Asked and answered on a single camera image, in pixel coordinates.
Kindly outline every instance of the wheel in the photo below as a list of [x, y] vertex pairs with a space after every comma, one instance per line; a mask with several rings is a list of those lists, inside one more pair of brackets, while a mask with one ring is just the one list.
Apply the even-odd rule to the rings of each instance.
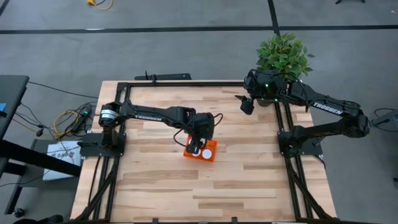
[[16, 218], [23, 217], [25, 215], [25, 210], [21, 208], [15, 208], [12, 213]]
[[62, 215], [53, 215], [49, 217], [49, 222], [50, 223], [61, 223], [63, 222], [63, 217]]

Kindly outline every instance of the yellow cable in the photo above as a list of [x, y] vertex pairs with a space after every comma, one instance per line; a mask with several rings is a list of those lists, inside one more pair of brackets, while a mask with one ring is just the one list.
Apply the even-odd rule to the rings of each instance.
[[68, 130], [66, 130], [64, 133], [59, 133], [58, 130], [57, 130], [57, 121], [58, 121], [58, 119], [60, 119], [63, 115], [70, 114], [70, 113], [76, 116], [75, 124], [77, 124], [77, 122], [79, 121], [79, 115], [76, 112], [74, 112], [74, 111], [65, 111], [65, 112], [63, 112], [62, 114], [58, 115], [55, 118], [54, 123], [52, 124], [54, 132], [55, 132], [55, 134], [57, 134], [58, 139], [60, 139], [60, 136], [63, 136], [64, 134], [68, 134], [72, 130], [72, 127], [69, 128]]
[[97, 4], [95, 3], [95, 0], [87, 0], [87, 4], [95, 6], [99, 10], [108, 10], [108, 9], [112, 8], [113, 0], [111, 0], [111, 4], [108, 7], [105, 7], [105, 8], [97, 6]]
[[22, 124], [21, 122], [19, 122], [19, 121], [17, 121], [16, 119], [12, 119], [13, 121], [15, 121], [15, 122], [17, 122], [18, 124], [20, 124], [20, 125], [22, 125], [24, 128], [26, 128], [26, 129], [28, 129], [28, 130], [31, 130], [31, 131], [33, 131], [34, 133], [37, 133], [37, 131], [35, 131], [35, 130], [33, 130], [32, 128], [30, 128], [30, 127], [28, 127], [28, 126], [26, 126], [26, 125], [24, 125], [24, 124]]

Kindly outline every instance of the plant pot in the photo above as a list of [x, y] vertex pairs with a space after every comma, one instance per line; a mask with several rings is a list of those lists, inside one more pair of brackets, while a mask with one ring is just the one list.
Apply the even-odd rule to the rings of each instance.
[[267, 101], [267, 100], [262, 100], [262, 99], [256, 99], [256, 100], [257, 100], [257, 103], [259, 104], [259, 106], [262, 106], [262, 107], [267, 107], [274, 103], [273, 101]]

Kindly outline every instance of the table leg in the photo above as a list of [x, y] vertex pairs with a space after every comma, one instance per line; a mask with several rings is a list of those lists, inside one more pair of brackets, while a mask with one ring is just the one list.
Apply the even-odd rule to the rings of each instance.
[[6, 210], [4, 211], [5, 215], [11, 215], [15, 210], [15, 206], [17, 205], [19, 195], [22, 192], [22, 187], [19, 185], [19, 183], [21, 182], [21, 179], [22, 179], [22, 176], [18, 177], [18, 181], [17, 181], [18, 184], [15, 185], [14, 190], [12, 191], [10, 200], [8, 201]]
[[14, 174], [14, 175], [24, 175], [26, 170], [26, 166], [20, 165], [20, 164], [15, 164], [13, 162], [8, 162], [6, 164], [6, 167], [4, 168], [4, 172], [8, 174]]
[[69, 162], [56, 159], [52, 156], [42, 154], [9, 141], [0, 141], [0, 157], [15, 159], [20, 162], [54, 170], [75, 177], [80, 176], [81, 167]]

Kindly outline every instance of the white object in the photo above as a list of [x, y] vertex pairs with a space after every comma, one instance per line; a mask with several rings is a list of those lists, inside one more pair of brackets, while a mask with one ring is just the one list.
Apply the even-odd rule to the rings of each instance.
[[201, 156], [205, 159], [210, 159], [211, 155], [212, 155], [212, 153], [209, 149], [203, 150], [203, 153], [201, 154]]
[[192, 155], [193, 155], [193, 156], [199, 156], [199, 155], [200, 155], [200, 152], [201, 152], [201, 150], [199, 149], [199, 152], [198, 152], [198, 154], [194, 154], [194, 153], [192, 153]]
[[[47, 149], [47, 155], [80, 166], [81, 156], [80, 146], [78, 146], [77, 144], [78, 142], [79, 141], [62, 141], [63, 146], [60, 142], [58, 142], [57, 144], [51, 144]], [[54, 170], [44, 169], [43, 180], [57, 180], [68, 177], [72, 177], [72, 175], [63, 174]]]

